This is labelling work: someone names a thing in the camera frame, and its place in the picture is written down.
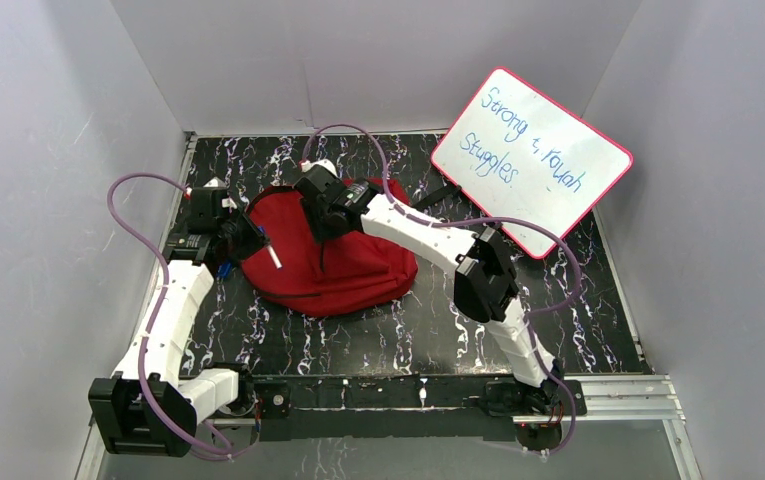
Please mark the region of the red backpack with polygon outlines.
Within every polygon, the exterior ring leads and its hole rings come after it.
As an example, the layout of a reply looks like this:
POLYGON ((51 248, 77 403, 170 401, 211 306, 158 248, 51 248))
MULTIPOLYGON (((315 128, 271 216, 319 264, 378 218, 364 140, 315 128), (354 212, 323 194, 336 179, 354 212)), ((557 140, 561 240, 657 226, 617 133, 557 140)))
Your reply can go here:
POLYGON ((247 212, 273 250, 252 255, 241 270, 264 299, 309 316, 348 314, 399 299, 413 286, 419 259, 452 273, 457 257, 474 243, 463 230, 408 221, 384 195, 360 220, 367 233, 319 243, 300 199, 290 186, 273 186, 250 203, 247 212))

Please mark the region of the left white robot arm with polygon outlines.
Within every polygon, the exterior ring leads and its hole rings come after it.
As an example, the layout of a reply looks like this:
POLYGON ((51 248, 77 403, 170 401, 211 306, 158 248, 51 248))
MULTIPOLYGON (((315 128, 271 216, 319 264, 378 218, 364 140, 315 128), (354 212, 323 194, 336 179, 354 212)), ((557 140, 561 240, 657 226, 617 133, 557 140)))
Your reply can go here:
POLYGON ((190 205, 189 217, 181 234, 157 246, 118 212, 119 186, 107 192, 108 211, 156 257, 159 278, 122 359, 89 388, 103 446, 117 455, 233 460, 245 448, 234 446, 208 420, 222 408, 233 416, 251 412, 255 387, 242 380, 238 367, 208 367, 190 379, 181 378, 180 369, 195 318, 221 268, 269 248, 269 239, 228 187, 213 179, 177 187, 190 205))

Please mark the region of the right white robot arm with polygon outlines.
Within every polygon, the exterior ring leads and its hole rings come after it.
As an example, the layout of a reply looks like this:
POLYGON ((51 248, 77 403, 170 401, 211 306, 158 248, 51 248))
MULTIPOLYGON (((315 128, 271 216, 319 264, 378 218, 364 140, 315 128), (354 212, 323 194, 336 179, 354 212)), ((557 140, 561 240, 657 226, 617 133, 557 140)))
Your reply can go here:
POLYGON ((559 403, 555 358, 524 318, 516 272, 500 231, 444 227, 388 197, 376 183, 346 184, 327 160, 304 161, 301 171, 294 187, 316 240, 366 234, 402 247, 451 275, 457 311, 484 324, 495 339, 521 388, 523 405, 545 414, 559 403))

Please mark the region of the blue-capped white marker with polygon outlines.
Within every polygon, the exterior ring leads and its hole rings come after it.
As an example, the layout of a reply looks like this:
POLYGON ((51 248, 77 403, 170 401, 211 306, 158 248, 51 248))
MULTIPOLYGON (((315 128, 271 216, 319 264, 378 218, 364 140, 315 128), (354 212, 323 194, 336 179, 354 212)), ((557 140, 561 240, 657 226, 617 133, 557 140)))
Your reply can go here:
POLYGON ((272 263, 274 265, 274 267, 277 270, 282 269, 283 268, 283 264, 282 264, 282 262, 281 262, 281 260, 280 260, 280 258, 278 256, 277 252, 275 251, 275 248, 273 246, 271 238, 269 237, 269 235, 266 233, 265 229, 262 226, 259 226, 258 230, 260 231, 260 233, 262 234, 262 236, 264 238, 264 248, 267 251, 267 253, 268 253, 268 255, 269 255, 269 257, 270 257, 270 259, 271 259, 271 261, 272 261, 272 263))

